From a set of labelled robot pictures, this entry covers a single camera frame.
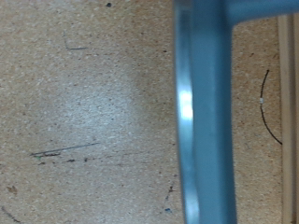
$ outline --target dark speck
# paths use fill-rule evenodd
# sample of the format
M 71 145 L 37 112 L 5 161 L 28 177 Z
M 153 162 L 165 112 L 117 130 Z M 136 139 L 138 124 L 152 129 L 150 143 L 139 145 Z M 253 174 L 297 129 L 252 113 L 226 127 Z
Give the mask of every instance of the dark speck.
M 165 208 L 164 211 L 165 211 L 166 213 L 172 213 L 172 211 L 171 211 L 170 208 Z

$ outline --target speckled floor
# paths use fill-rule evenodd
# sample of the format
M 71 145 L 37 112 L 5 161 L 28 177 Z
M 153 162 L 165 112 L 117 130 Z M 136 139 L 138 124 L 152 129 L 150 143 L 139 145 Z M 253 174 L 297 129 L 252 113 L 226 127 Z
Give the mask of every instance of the speckled floor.
M 183 223 L 172 2 L 0 1 L 0 27 L 0 223 Z M 235 29 L 240 223 L 280 223 L 275 55 L 275 19 Z

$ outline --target black mark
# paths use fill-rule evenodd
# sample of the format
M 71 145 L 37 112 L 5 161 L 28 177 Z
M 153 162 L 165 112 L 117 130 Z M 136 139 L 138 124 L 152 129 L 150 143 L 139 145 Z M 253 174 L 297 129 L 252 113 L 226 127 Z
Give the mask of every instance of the black mark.
M 167 196 L 166 196 L 166 198 L 165 198 L 165 200 L 166 201 L 168 201 L 168 199 L 169 199 L 169 196 L 170 196 L 170 193 L 172 193 L 172 192 L 174 192 L 175 190 L 174 190 L 174 182 L 172 183 L 172 185 L 169 187 L 169 190 L 168 190 L 168 193 L 167 193 Z
M 262 84 L 262 88 L 261 88 L 261 98 L 260 98 L 260 109 L 261 109 L 261 113 L 262 113 L 262 119 L 263 119 L 263 124 L 265 126 L 265 128 L 267 129 L 267 131 L 271 134 L 271 136 L 277 140 L 278 143 L 280 143 L 282 145 L 282 142 L 279 141 L 275 136 L 274 134 L 271 132 L 270 128 L 268 127 L 268 124 L 267 122 L 265 121 L 265 117 L 264 117 L 264 113 L 263 113 L 263 87 L 264 87 L 264 83 L 265 81 L 267 80 L 267 77 L 268 77 L 268 74 L 269 74 L 270 70 L 268 69 L 266 74 L 264 75 L 264 78 L 263 78 L 263 84 Z
M 64 31 L 64 44 L 65 44 L 65 48 L 66 48 L 67 50 L 72 50 L 72 49 L 69 48 L 68 45 L 67 45 L 65 31 Z
M 1 210 L 2 210 L 2 212 L 4 212 L 4 214 L 7 215 L 7 217 L 9 217 L 9 218 L 10 218 L 11 220 L 13 220 L 14 222 L 16 222 L 16 223 L 21 223 L 18 219 L 16 219 L 14 216 L 12 216 L 12 215 L 7 211 L 7 209 L 6 209 L 4 206 L 1 207 Z
M 7 187 L 8 191 L 10 193 L 13 193 L 15 196 L 17 196 L 18 194 L 18 190 L 16 189 L 16 187 L 12 186 L 12 187 Z
M 87 145 L 83 145 L 83 146 L 76 146 L 76 147 L 63 147 L 63 148 L 58 148 L 58 149 L 49 150 L 49 151 L 42 151 L 42 152 L 31 153 L 30 156 L 33 156 L 33 157 L 45 157 L 45 155 L 47 156 L 47 155 L 49 155 L 48 153 L 52 153 L 52 152 L 61 152 L 61 151 L 70 150 L 70 149 L 76 149 L 76 148 L 81 148 L 81 147 L 92 147 L 92 146 L 99 145 L 99 144 L 100 143 L 92 143 L 92 144 L 87 144 Z
M 35 155 L 35 157 L 54 157 L 54 156 L 60 156 L 60 152 L 59 153 L 50 153 L 50 154 L 47 154 L 47 152 L 44 152 L 42 153 L 41 155 Z
M 172 213 L 172 211 L 171 211 L 170 208 L 165 208 L 164 211 L 165 211 L 166 213 Z

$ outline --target blue metal frame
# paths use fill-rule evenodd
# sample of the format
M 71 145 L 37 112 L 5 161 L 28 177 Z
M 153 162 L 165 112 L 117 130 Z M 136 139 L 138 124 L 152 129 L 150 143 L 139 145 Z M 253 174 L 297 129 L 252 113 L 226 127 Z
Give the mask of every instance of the blue metal frame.
M 299 0 L 175 0 L 178 154 L 186 224 L 235 224 L 231 45 L 241 21 Z

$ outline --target floor scratch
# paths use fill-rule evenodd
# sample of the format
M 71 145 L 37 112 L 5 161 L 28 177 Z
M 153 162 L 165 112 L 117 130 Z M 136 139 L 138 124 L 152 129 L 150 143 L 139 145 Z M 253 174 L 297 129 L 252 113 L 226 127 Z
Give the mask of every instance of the floor scratch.
M 13 220 L 14 222 L 16 222 L 16 223 L 22 223 L 22 222 L 20 222 L 18 219 L 16 219 L 14 216 L 12 216 L 12 215 L 7 211 L 7 209 L 6 209 L 4 206 L 1 207 L 1 210 L 2 210 L 2 212 L 4 212 L 4 214 L 7 215 L 7 217 L 9 217 L 9 218 L 10 218 L 11 220 Z
M 99 145 L 99 144 L 100 143 L 92 143 L 92 144 L 87 144 L 87 145 L 83 145 L 83 146 L 63 147 L 63 148 L 58 148 L 58 149 L 49 150 L 49 151 L 41 151 L 41 152 L 31 153 L 30 156 L 33 156 L 33 157 L 47 157 L 47 156 L 53 156 L 53 155 L 58 156 L 58 153 L 57 154 L 49 154 L 49 153 L 61 152 L 61 151 L 76 149 L 76 148 L 81 148 L 81 147 L 92 147 L 92 146 Z

